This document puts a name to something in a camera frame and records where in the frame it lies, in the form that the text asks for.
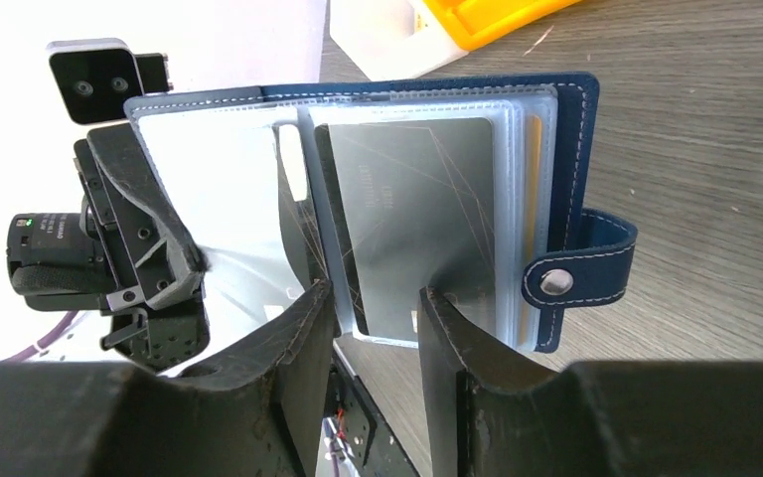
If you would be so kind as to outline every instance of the gray wooden tabletop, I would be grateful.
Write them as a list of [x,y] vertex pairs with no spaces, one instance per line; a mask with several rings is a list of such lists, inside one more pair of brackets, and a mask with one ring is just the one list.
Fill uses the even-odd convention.
[[[625,298],[535,358],[763,360],[763,1],[585,0],[430,75],[574,70],[602,89],[585,204],[640,238]],[[322,80],[366,78],[327,38]],[[430,475],[416,352],[342,346]]]

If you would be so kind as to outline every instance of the wallet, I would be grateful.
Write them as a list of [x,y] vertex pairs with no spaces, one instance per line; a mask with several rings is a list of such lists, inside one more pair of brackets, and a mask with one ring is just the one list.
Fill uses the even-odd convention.
[[319,278],[343,333],[416,346],[433,286],[519,352],[625,293],[637,229],[583,207],[588,73],[247,86],[134,97],[127,117],[203,251],[208,314],[249,331]]

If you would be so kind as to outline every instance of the gray card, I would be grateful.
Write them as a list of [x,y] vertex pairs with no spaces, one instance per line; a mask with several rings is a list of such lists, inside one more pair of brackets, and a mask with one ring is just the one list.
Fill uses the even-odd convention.
[[416,341],[421,287],[495,332],[493,126],[485,118],[315,131],[357,325]]

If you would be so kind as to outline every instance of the snap button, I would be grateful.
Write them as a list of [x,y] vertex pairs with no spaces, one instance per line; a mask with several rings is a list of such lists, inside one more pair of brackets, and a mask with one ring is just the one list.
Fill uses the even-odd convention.
[[539,281],[539,289],[542,290],[542,293],[550,296],[568,293],[572,285],[574,285],[574,277],[562,268],[547,271]]

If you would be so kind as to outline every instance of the wallet strap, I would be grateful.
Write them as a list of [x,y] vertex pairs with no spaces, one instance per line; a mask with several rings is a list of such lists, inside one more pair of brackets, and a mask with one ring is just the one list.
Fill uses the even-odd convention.
[[522,294],[539,309],[607,305],[627,288],[636,227],[595,209],[583,209],[577,245],[542,255],[525,269]]

